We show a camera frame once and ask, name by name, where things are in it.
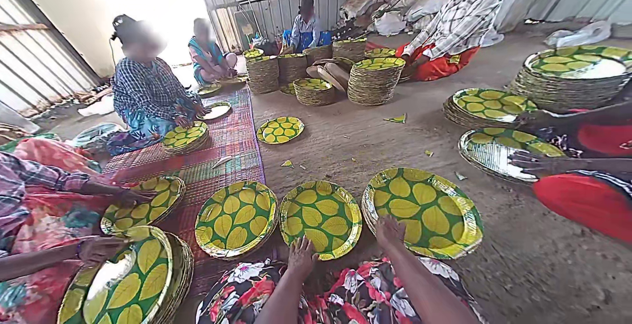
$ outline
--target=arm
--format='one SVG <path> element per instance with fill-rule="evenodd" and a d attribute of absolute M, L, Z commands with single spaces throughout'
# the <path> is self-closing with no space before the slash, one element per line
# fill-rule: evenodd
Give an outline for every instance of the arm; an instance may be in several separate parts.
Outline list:
<path fill-rule="evenodd" d="M 415 311 L 426 324 L 476 324 L 471 310 L 433 275 L 404 246 L 405 226 L 391 216 L 381 216 L 377 223 L 377 242 L 391 259 L 391 264 Z"/>

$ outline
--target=white plastic sack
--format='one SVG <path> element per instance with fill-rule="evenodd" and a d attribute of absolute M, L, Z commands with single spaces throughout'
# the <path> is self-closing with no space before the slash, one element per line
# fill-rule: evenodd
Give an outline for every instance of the white plastic sack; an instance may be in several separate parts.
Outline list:
<path fill-rule="evenodd" d="M 595 44 L 608 39 L 612 32 L 612 24 L 608 21 L 599 21 L 589 24 L 578 31 L 560 30 L 549 35 L 544 44 L 560 48 L 562 46 L 576 46 Z"/>

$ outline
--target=green and yellow paper plate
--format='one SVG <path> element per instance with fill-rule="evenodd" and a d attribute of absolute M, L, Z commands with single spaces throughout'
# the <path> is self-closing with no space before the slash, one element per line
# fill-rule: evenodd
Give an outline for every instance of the green and yellow paper plate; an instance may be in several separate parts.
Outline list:
<path fill-rule="evenodd" d="M 307 236 L 320 260 L 345 255 L 358 242 L 362 215 L 353 196 L 328 181 L 304 183 L 283 198 L 280 205 L 280 233 L 290 245 Z"/>
<path fill-rule="evenodd" d="M 279 117 L 268 120 L 257 129 L 257 139 L 267 144 L 282 144 L 299 136 L 305 125 L 296 117 Z"/>
<path fill-rule="evenodd" d="M 406 223 L 406 247 L 431 258 L 460 258 L 483 238 L 474 202 L 454 183 L 416 168 L 375 175 L 362 195 L 362 212 L 374 234 L 379 216 L 391 214 Z"/>
<path fill-rule="evenodd" d="M 58 324 L 151 323 L 169 289 L 173 257 L 165 233 L 133 227 L 131 239 L 100 268 L 83 268 L 74 277 L 58 311 Z"/>
<path fill-rule="evenodd" d="M 195 222 L 195 240 L 207 254 L 234 260 L 263 245 L 277 222 L 274 192 L 255 181 L 241 181 L 204 203 Z"/>
<path fill-rule="evenodd" d="M 185 183 L 178 177 L 162 176 L 144 181 L 131 189 L 156 191 L 158 194 L 149 203 L 131 208 L 119 204 L 107 207 L 101 218 L 101 231 L 105 234 L 126 231 L 135 225 L 150 225 L 160 222 L 178 205 L 185 194 Z"/>

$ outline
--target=concrete floor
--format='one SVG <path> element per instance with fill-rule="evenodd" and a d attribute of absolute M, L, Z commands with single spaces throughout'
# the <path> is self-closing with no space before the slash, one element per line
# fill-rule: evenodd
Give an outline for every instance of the concrete floor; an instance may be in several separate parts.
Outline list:
<path fill-rule="evenodd" d="M 372 40 L 395 47 L 411 38 L 400 35 Z M 502 89 L 529 54 L 545 48 L 542 39 L 507 35 L 502 43 L 481 49 L 470 65 L 454 76 L 401 84 L 395 97 L 378 107 L 358 106 L 342 96 L 333 105 L 306 107 L 278 92 L 254 94 L 256 126 L 284 115 L 299 117 L 306 124 L 305 132 L 295 141 L 260 145 L 267 185 L 283 197 L 298 184 L 328 179 L 359 200 L 368 180 L 385 168 L 409 166 L 435 172 L 456 182 L 482 215 L 482 245 L 450 265 L 461 274 L 491 323 L 632 322 L 632 252 L 551 213 L 528 187 L 470 166 L 456 149 L 466 129 L 450 123 L 441 113 L 442 103 L 459 89 Z M 632 48 L 629 40 L 604 44 Z M 408 114 L 406 124 L 383 120 L 402 113 Z M 72 118 L 53 130 L 72 137 L 98 122 L 117 119 L 114 113 Z M 425 150 L 434 155 L 426 156 Z M 296 168 L 280 167 L 288 159 Z M 458 181 L 456 171 L 468 178 Z M 377 253 L 375 239 L 364 229 L 349 255 L 321 265 L 351 266 Z M 195 305 L 195 301 L 188 301 L 181 308 L 181 314 L 186 315 L 178 322 L 190 322 L 192 319 L 184 318 L 191 318 Z"/>

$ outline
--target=woven mat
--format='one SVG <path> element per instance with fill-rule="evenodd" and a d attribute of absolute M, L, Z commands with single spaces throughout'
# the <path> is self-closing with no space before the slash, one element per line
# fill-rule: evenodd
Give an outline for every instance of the woven mat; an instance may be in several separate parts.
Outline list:
<path fill-rule="evenodd" d="M 228 101 L 233 110 L 224 118 L 209 122 L 211 141 L 187 155 L 170 157 L 156 144 L 131 153 L 118 155 L 106 165 L 103 173 L 117 182 L 142 181 L 160 175 L 182 178 L 186 192 L 160 228 L 186 241 L 194 253 L 194 278 L 189 296 L 206 293 L 232 264 L 212 259 L 195 241 L 195 220 L 204 202 L 218 189 L 248 179 L 265 183 L 264 166 L 252 118 L 248 89 L 202 100 L 204 105 Z M 219 159 L 233 155 L 234 159 L 211 170 Z"/>

